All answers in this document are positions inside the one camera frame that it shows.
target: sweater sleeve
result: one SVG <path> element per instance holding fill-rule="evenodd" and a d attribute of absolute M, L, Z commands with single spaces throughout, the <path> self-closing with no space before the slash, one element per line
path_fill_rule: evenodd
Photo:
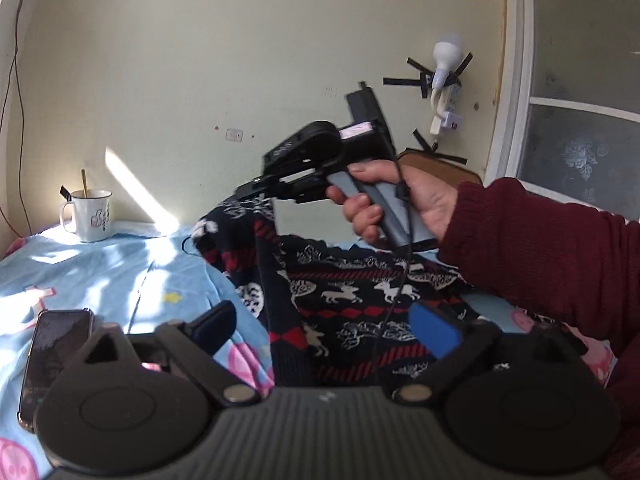
<path fill-rule="evenodd" d="M 528 194 L 515 179 L 464 183 L 440 258 L 510 303 L 609 339 L 640 330 L 640 224 Z"/>

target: hand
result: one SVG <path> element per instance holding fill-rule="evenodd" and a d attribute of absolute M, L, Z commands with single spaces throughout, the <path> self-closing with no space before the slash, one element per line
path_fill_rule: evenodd
<path fill-rule="evenodd" d="M 401 169 L 402 175 L 411 189 L 412 203 L 420 213 L 422 222 L 439 241 L 442 241 L 456 207 L 457 190 L 439 178 L 417 168 L 401 166 Z M 390 160 L 372 160 L 351 164 L 349 173 L 358 180 L 372 184 L 381 180 L 392 184 L 398 182 L 398 170 Z M 357 235 L 360 235 L 367 244 L 378 244 L 378 223 L 382 220 L 383 215 L 379 205 L 371 205 L 371 201 L 365 193 L 347 198 L 335 186 L 329 186 L 326 195 L 335 203 L 344 205 L 342 208 L 344 216 L 353 223 L 353 231 Z"/>

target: finger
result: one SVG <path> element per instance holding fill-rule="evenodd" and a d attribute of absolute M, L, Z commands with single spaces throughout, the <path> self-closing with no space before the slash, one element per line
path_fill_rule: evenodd
<path fill-rule="evenodd" d="M 344 213 L 344 217 L 349 221 L 353 222 L 354 217 L 363 209 L 366 209 L 371 205 L 371 200 L 366 195 L 366 193 L 358 193 L 355 196 L 347 199 L 344 202 L 344 206 L 342 206 L 342 212 Z"/>
<path fill-rule="evenodd" d="M 367 244 L 377 246 L 380 244 L 380 232 L 375 225 L 370 225 L 362 232 L 362 239 Z"/>
<path fill-rule="evenodd" d="M 345 194 L 336 186 L 329 186 L 326 189 L 325 194 L 329 200 L 333 200 L 337 205 L 342 205 L 344 204 L 344 201 L 347 200 Z"/>
<path fill-rule="evenodd" d="M 382 208 L 372 205 L 363 209 L 353 218 L 353 230 L 362 236 L 367 227 L 375 226 L 382 220 Z"/>
<path fill-rule="evenodd" d="M 349 165 L 349 173 L 363 182 L 398 182 L 398 170 L 390 160 L 372 160 Z"/>

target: glass pane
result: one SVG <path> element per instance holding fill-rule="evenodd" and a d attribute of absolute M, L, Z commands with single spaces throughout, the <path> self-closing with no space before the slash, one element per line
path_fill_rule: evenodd
<path fill-rule="evenodd" d="M 640 124 L 578 110 L 529 108 L 518 177 L 640 218 Z"/>
<path fill-rule="evenodd" d="M 534 0 L 532 95 L 640 113 L 640 0 Z"/>

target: light bulb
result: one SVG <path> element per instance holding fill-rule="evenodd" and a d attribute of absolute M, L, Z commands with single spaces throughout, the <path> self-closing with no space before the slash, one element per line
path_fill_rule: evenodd
<path fill-rule="evenodd" d="M 436 72 L 433 74 L 431 86 L 434 90 L 442 90 L 449 72 L 462 62 L 462 38 L 455 32 L 444 35 L 433 47 L 433 59 Z"/>

